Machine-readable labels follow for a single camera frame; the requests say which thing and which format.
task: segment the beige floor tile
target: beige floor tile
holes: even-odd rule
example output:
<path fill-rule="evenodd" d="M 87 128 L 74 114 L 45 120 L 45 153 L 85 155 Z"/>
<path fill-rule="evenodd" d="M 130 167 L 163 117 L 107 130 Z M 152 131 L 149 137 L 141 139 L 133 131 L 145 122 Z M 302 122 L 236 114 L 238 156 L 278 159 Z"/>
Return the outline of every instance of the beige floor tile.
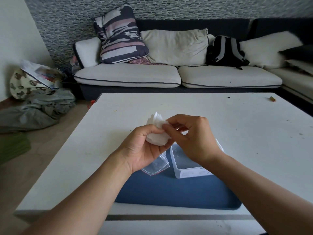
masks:
<path fill-rule="evenodd" d="M 79 101 L 54 126 L 27 132 L 32 149 L 0 166 L 0 235 L 17 235 L 28 226 L 12 214 L 87 113 L 88 103 Z"/>

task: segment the white tissue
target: white tissue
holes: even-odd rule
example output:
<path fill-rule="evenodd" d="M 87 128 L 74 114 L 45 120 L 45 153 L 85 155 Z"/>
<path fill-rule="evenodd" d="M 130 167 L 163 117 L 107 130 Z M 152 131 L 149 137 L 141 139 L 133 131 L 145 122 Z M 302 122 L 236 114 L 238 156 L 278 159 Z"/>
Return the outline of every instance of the white tissue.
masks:
<path fill-rule="evenodd" d="M 154 124 L 158 128 L 162 128 L 163 124 L 169 123 L 163 120 L 162 116 L 156 112 L 154 115 L 151 115 L 147 121 L 147 124 Z M 170 138 L 171 137 L 167 133 L 151 133 L 146 136 L 146 141 L 157 146 L 164 146 Z"/>

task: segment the white wall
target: white wall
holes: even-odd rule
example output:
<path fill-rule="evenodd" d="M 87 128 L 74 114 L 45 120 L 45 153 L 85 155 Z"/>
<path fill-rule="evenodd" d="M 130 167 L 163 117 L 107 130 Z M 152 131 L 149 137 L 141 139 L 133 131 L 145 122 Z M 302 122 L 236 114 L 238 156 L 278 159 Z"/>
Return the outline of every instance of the white wall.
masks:
<path fill-rule="evenodd" d="M 53 66 L 24 0 L 0 0 L 0 101 L 10 96 L 9 80 L 21 59 Z"/>

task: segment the red object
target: red object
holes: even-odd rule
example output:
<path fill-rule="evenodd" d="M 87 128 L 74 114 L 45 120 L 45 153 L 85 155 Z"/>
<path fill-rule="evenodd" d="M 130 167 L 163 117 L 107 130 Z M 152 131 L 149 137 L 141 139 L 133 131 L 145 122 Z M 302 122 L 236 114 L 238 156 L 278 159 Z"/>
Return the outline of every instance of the red object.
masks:
<path fill-rule="evenodd" d="M 90 109 L 90 107 L 92 107 L 92 105 L 93 105 L 95 102 L 96 102 L 96 100 L 92 100 L 92 101 L 90 101 L 90 104 L 87 106 L 87 107 L 88 107 L 88 109 Z"/>

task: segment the gray backpack strap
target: gray backpack strap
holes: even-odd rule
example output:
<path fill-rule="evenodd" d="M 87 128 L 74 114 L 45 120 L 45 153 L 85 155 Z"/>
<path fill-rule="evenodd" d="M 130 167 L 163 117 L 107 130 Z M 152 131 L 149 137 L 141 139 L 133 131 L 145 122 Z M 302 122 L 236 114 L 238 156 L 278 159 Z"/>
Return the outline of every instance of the gray backpack strap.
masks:
<path fill-rule="evenodd" d="M 230 43 L 232 45 L 232 51 L 233 51 L 233 55 L 237 58 L 240 59 L 241 61 L 245 61 L 245 58 L 238 52 L 238 48 L 237 48 L 237 41 L 234 38 L 231 38 Z"/>
<path fill-rule="evenodd" d="M 226 38 L 224 35 L 221 35 L 221 51 L 219 52 L 219 55 L 215 58 L 215 62 L 218 62 L 219 60 L 221 60 L 224 57 L 224 55 L 225 55 L 225 44 L 226 44 Z"/>

